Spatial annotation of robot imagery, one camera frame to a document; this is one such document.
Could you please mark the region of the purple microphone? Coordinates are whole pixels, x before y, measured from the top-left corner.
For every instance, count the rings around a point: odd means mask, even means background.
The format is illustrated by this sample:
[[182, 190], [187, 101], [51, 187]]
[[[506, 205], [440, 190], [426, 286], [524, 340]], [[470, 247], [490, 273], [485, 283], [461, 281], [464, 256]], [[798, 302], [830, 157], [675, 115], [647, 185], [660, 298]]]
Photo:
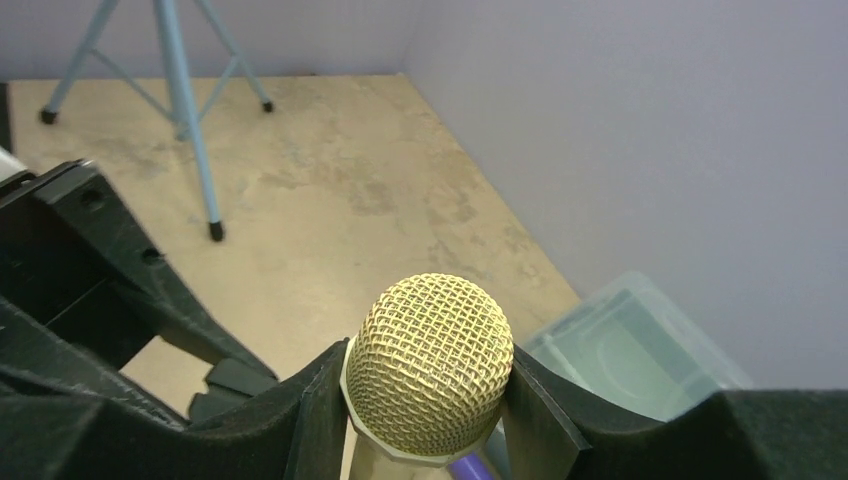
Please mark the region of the purple microphone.
[[496, 469], [480, 453], [470, 453], [448, 466], [454, 480], [498, 480]]

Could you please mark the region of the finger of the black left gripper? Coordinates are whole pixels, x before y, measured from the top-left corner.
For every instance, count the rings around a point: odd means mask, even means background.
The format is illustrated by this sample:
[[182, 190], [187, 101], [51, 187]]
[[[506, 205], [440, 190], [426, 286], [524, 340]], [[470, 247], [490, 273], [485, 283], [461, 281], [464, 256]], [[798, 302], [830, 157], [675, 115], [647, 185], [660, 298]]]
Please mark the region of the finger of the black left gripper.
[[219, 324], [106, 177], [66, 162], [1, 178], [1, 388], [92, 395], [157, 422], [180, 414], [124, 376], [151, 340], [209, 364], [236, 398], [276, 376]]

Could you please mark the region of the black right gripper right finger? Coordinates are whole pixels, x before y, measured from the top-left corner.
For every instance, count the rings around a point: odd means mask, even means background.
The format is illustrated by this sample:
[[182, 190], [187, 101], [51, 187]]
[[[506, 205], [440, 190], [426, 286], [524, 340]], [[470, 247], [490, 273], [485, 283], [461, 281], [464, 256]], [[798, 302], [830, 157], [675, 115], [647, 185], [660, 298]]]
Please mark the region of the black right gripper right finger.
[[720, 390], [667, 421], [514, 349], [503, 414], [515, 479], [844, 479], [844, 390]]

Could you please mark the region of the black round-base clamp stand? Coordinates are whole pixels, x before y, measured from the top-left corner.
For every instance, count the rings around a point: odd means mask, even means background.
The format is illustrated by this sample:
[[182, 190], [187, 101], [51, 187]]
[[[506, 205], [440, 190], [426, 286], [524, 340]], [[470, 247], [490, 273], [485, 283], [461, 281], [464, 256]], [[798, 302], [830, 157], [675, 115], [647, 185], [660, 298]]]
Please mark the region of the black round-base clamp stand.
[[231, 358], [215, 364], [204, 382], [207, 390], [196, 393], [188, 406], [188, 419], [192, 423], [231, 410], [278, 384], [275, 377]]

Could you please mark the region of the cream recorder flute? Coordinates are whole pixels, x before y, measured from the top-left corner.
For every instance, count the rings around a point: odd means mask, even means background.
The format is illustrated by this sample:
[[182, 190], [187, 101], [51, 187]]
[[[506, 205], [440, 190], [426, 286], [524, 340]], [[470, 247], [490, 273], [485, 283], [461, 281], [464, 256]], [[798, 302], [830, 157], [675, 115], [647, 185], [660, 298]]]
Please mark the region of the cream recorder flute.
[[446, 273], [382, 292], [346, 346], [340, 388], [357, 434], [352, 479], [424, 479], [478, 450], [514, 361], [503, 309]]

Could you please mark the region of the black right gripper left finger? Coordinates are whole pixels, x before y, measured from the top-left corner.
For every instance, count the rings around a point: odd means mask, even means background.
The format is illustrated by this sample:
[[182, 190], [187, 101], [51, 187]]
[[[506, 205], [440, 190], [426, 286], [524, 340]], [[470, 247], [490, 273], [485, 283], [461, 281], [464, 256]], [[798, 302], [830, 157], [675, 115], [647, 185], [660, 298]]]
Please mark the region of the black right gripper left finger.
[[1, 305], [5, 479], [336, 479], [346, 414], [337, 342], [284, 382], [203, 422], [145, 393], [9, 302]]

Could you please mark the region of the light blue music stand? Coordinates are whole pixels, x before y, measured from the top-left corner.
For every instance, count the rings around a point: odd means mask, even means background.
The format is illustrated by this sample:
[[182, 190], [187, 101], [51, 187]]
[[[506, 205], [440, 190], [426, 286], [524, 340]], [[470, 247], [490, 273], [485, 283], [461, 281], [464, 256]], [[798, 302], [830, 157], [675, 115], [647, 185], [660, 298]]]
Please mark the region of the light blue music stand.
[[72, 86], [79, 79], [85, 61], [88, 58], [98, 60], [169, 121], [177, 140], [190, 141], [201, 185], [209, 236], [212, 241], [221, 242], [225, 238], [225, 228], [219, 211], [206, 143], [201, 132], [201, 121], [219, 98], [233, 73], [238, 69], [244, 74], [265, 113], [274, 112], [275, 104], [211, 3], [206, 0], [195, 0], [194, 5], [204, 16], [219, 42], [229, 54], [229, 62], [217, 79], [213, 91], [205, 103], [198, 106], [191, 84], [188, 56], [178, 18], [177, 5], [174, 1], [156, 0], [153, 2], [155, 28], [169, 99], [169, 105], [164, 106], [132, 78], [125, 69], [97, 47], [118, 4], [118, 0], [102, 0], [99, 2], [84, 36], [75, 48], [63, 77], [54, 88], [47, 104], [40, 110], [39, 120], [45, 125], [56, 123], [60, 108]]

